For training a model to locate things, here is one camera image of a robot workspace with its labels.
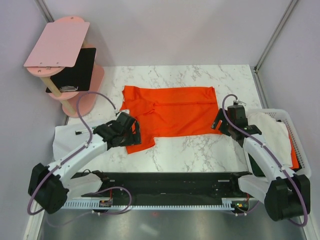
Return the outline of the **orange t shirt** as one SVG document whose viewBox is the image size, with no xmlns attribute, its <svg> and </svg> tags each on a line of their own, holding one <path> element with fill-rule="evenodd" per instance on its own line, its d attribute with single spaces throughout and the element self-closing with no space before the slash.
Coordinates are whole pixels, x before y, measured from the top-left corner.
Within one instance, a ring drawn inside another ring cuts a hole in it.
<svg viewBox="0 0 320 240">
<path fill-rule="evenodd" d="M 215 88 L 192 86 L 140 88 L 126 85 L 121 109 L 140 125 L 141 144 L 126 147 L 128 154 L 152 148 L 155 138 L 218 135 L 211 126 L 219 107 Z"/>
</svg>

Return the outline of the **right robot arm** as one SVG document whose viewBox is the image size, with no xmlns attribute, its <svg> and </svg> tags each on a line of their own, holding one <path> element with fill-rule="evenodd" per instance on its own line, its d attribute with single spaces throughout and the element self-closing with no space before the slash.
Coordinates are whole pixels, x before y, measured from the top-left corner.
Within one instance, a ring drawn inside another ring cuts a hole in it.
<svg viewBox="0 0 320 240">
<path fill-rule="evenodd" d="M 304 227 L 311 211 L 311 184 L 309 178 L 298 175 L 282 165 L 268 147 L 263 133 L 256 125 L 250 125 L 242 105 L 231 105 L 218 110 L 212 129 L 230 136 L 256 162 L 265 180 L 254 174 L 239 177 L 229 184 L 229 191 L 235 197 L 244 193 L 264 204 L 268 216 L 273 221 L 303 217 Z"/>
</svg>

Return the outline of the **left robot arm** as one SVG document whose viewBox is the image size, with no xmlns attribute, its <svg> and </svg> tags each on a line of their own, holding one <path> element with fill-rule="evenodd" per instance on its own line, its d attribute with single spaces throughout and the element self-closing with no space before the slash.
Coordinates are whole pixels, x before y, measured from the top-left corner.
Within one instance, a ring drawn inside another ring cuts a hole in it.
<svg viewBox="0 0 320 240">
<path fill-rule="evenodd" d="M 88 132 L 89 139 L 63 158 L 48 165 L 39 163 L 32 169 L 28 186 L 30 200 L 36 201 L 48 214 L 56 213 L 66 201 L 85 194 L 106 196 L 110 185 L 95 173 L 77 178 L 74 175 L 111 148 L 142 143 L 139 122 L 126 112 Z"/>
</svg>

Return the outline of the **white t shirt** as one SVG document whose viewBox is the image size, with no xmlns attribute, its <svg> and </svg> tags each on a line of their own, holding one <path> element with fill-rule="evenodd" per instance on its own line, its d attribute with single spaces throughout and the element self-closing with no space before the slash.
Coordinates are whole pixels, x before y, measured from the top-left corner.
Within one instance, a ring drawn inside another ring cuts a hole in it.
<svg viewBox="0 0 320 240">
<path fill-rule="evenodd" d="M 268 148 L 279 162 L 293 167 L 292 146 L 286 125 L 263 112 L 250 113 L 247 118 L 250 125 L 257 126 L 262 132 Z"/>
</svg>

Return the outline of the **white laundry basket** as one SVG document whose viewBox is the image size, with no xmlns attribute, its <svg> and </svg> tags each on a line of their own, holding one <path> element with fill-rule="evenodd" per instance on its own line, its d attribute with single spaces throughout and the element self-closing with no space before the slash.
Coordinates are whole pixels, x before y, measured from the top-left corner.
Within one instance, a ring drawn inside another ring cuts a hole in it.
<svg viewBox="0 0 320 240">
<path fill-rule="evenodd" d="M 289 135 L 292 138 L 292 142 L 295 148 L 295 153 L 299 162 L 299 169 L 294 171 L 298 175 L 305 175 L 307 178 L 310 178 L 312 175 L 312 172 L 308 162 L 308 158 L 303 149 L 302 143 L 299 139 L 298 133 L 296 131 L 296 128 L 293 124 L 293 121 L 289 113 L 283 109 L 275 109 L 275 108 L 250 109 L 246 111 L 246 115 L 248 117 L 255 113 L 264 113 L 266 115 L 269 115 L 279 124 L 284 124 L 286 126 L 288 138 L 289 138 Z M 291 168 L 292 166 L 292 163 L 289 163 L 288 157 L 285 159 L 285 161 L 282 161 L 282 159 L 280 159 L 279 161 L 283 166 L 287 166 L 288 168 Z"/>
</svg>

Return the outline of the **marker pen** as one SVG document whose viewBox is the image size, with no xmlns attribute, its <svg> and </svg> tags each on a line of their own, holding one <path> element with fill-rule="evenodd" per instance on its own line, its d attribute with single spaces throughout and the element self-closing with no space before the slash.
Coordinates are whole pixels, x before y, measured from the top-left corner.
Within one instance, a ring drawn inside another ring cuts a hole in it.
<svg viewBox="0 0 320 240">
<path fill-rule="evenodd" d="M 93 132 L 93 129 L 90 128 L 90 129 L 82 129 L 82 130 L 76 130 L 75 131 L 75 135 L 81 135 L 81 134 L 85 134 L 85 133 L 92 133 Z"/>
</svg>

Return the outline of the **white cloth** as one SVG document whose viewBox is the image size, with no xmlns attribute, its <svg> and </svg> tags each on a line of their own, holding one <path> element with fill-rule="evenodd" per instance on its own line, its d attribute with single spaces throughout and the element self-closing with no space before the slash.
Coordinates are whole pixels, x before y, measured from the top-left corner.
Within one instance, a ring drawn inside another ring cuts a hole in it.
<svg viewBox="0 0 320 240">
<path fill-rule="evenodd" d="M 53 159 L 59 160 L 78 146 L 87 142 L 90 133 L 75 135 L 75 131 L 87 129 L 83 123 L 56 126 L 52 144 Z"/>
</svg>

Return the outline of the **dark green t shirt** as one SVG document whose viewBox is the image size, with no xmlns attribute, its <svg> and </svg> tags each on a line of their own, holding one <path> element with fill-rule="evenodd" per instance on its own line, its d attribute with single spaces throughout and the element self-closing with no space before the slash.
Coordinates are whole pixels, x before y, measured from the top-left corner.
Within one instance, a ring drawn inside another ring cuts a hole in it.
<svg viewBox="0 0 320 240">
<path fill-rule="evenodd" d="M 258 166 L 258 164 L 253 159 L 253 157 L 250 154 L 248 155 L 248 157 L 249 157 L 249 162 L 250 162 L 250 166 L 251 166 L 251 169 L 252 169 L 252 174 L 255 175 L 256 177 L 265 177 L 263 171 Z"/>
</svg>

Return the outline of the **black clipboard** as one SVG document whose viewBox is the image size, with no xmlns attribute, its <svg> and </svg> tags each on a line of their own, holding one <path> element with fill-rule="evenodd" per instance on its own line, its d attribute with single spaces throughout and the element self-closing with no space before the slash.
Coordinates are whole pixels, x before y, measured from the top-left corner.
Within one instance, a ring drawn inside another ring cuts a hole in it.
<svg viewBox="0 0 320 240">
<path fill-rule="evenodd" d="M 83 92 L 90 89 L 96 51 L 95 47 L 82 48 L 73 67 L 65 67 L 50 77 L 61 93 Z"/>
</svg>

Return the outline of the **pink wooden shelf stand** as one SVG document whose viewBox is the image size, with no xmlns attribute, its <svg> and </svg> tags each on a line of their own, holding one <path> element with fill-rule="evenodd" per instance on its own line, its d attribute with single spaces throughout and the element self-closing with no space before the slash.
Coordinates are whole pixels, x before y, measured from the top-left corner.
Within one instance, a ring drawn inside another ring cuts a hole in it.
<svg viewBox="0 0 320 240">
<path fill-rule="evenodd" d="M 65 16 L 54 22 L 87 22 L 79 16 Z M 86 36 L 82 43 L 83 48 L 96 48 L 94 45 L 87 43 Z M 53 99 L 59 101 L 62 105 L 63 112 L 71 117 L 77 118 L 78 116 L 87 115 L 94 107 L 98 92 L 102 86 L 105 71 L 96 64 L 97 50 L 94 60 L 94 67 L 88 91 L 79 92 L 60 92 L 55 84 L 51 81 L 51 76 L 61 72 L 65 67 L 24 67 L 27 71 L 35 77 L 38 77 L 46 86 L 46 93 Z"/>
</svg>

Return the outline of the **pink clipboard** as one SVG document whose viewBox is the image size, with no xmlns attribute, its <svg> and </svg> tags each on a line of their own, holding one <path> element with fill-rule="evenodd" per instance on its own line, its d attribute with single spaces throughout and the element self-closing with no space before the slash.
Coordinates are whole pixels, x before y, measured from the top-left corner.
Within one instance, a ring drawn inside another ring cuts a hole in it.
<svg viewBox="0 0 320 240">
<path fill-rule="evenodd" d="M 50 22 L 28 56 L 27 67 L 73 67 L 89 22 Z"/>
</svg>

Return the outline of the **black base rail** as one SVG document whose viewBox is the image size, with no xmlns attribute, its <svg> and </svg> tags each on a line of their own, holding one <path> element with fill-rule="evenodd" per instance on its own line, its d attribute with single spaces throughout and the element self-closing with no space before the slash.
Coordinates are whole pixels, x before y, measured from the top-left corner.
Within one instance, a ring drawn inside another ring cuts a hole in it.
<svg viewBox="0 0 320 240">
<path fill-rule="evenodd" d="M 100 172 L 102 185 L 82 197 L 111 197 L 118 204 L 219 204 L 224 198 L 247 201 L 239 188 L 243 172 Z"/>
</svg>

